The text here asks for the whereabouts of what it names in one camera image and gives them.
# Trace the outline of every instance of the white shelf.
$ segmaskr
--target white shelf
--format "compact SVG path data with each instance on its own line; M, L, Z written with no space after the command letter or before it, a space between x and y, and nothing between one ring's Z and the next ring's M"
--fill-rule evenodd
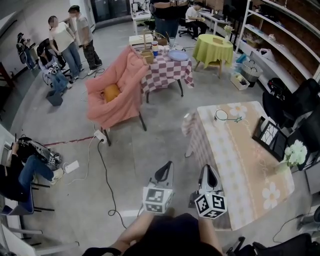
M283 26L275 23L274 21L272 21L271 19L257 13L254 12L252 10L248 10L249 13L258 16L261 19L264 19L265 21L271 23L272 25L274 25L275 27L281 29L282 31L284 31L285 33L287 33L289 36L291 36L294 40L296 40L300 45L302 45L309 53L312 54L312 56L320 63L320 57L315 54L315 52L313 50L311 50L303 41L301 41L298 37L296 37L294 34L292 34L290 31L286 30Z
M265 63L277 75L277 77L282 80L282 82L285 84L285 86L289 89L290 92L293 93L298 89L298 83L293 79L293 77L288 73L288 71L284 69L283 66L281 66L277 62L273 62L263 57L259 52L257 52L257 49L253 48L244 41L240 42L240 49L242 50L242 48L250 49L255 57L259 58L259 60ZM264 77L263 74L259 77L259 80L267 89L267 91L270 92L270 89L267 85L268 80Z
M285 8L284 6L281 6L275 2L272 2L270 0L262 0L266 4L273 6L274 8L278 9L279 11L283 12L284 14L292 17L294 20L305 26L308 30L310 30L312 33L314 33L317 37L320 38L320 30L317 29L314 25L312 25L310 22L293 12L292 10L289 10Z
M251 32L255 33L259 37L261 37L263 40L267 41L270 45L272 45L274 48L276 48L281 54L283 54L299 71L300 73L306 78L312 78L311 73L306 69L305 66L301 64L301 62L287 49L284 47L281 47L276 41L272 41L269 39L269 37L258 30L257 28L246 24L244 26L246 29L250 30Z

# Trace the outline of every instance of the checkered tablecloth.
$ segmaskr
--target checkered tablecloth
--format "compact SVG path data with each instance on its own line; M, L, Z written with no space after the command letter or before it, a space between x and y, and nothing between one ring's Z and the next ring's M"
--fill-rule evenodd
M160 54L154 58L146 76L141 80L141 90L146 94L155 89L168 88L169 84L179 79L184 79L188 87L195 87L191 60L174 61L168 55Z
M228 118L215 125L218 109ZM267 117L257 101L201 106L184 117L182 132L190 136L188 153L193 152L199 170L206 164L221 178L227 213L214 220L217 229L237 230L262 217L287 199L295 185L290 169L275 172L279 162L255 140L253 132L260 117Z

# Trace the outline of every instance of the green tablecloth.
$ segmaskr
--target green tablecloth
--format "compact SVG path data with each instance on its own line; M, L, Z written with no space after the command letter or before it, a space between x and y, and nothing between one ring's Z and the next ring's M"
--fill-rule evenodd
M222 44L214 42L214 38L221 39ZM216 62L218 60L224 60L225 65L230 67L233 53L234 47L230 41L225 41L223 37L213 34L201 34L198 37L192 56L198 62L203 62L204 68L207 68L210 62Z

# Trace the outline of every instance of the plate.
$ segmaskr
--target plate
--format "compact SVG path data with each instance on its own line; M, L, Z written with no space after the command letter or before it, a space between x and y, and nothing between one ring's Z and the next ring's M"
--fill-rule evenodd
M170 50L168 56L171 60L176 62L183 62L189 59L188 54L182 50Z

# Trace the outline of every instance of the standing person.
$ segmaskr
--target standing person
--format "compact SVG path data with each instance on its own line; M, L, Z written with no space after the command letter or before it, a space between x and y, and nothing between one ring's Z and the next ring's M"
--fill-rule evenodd
M89 248L82 256L222 256L211 219L172 215L143 212L109 248Z
M39 66L42 72L50 77L54 90L58 91L62 95L64 94L65 89L71 89L72 84L69 83L65 75L60 70L57 70L56 74L49 70L53 67L54 63L59 63L58 58L55 56L55 52L51 49L47 50L43 45L39 45L36 53L39 57Z
M30 70L34 70L37 66L34 64L34 61L32 60L32 57L30 55L30 50L28 47L28 43L30 42L30 39L28 38L27 40L24 38L24 34L19 33L18 34L18 41L17 41L17 48L20 49L21 52L25 52L26 55L26 66Z
M74 82L79 78L80 72L84 70L81 64L78 47L75 43L75 34L65 22L59 23L56 16L51 16L48 23L51 27L49 33L50 46L56 54L62 54L64 60L69 65L72 81Z
M185 22L193 29L194 39L198 38L198 28L200 28L200 35L205 34L207 25L202 21L199 10L204 7L202 2L195 2L193 6L189 7L185 13Z
M84 57L88 61L90 72L88 76L97 71L97 67L102 65L94 47L94 35L91 32L88 20L80 12L78 5L73 5L68 10L71 18L76 17L76 28L78 31L79 39L82 44Z
M15 142L9 161L5 166L0 165L0 194L11 200L26 202L29 199L34 174L40 174L51 185L54 185L62 178L64 171L61 168L52 171L35 155L29 156L23 165L17 155L18 149L19 145Z
M168 40L176 38L180 18L179 7L188 5L188 1L151 0L150 3L150 10L155 16L156 32Z

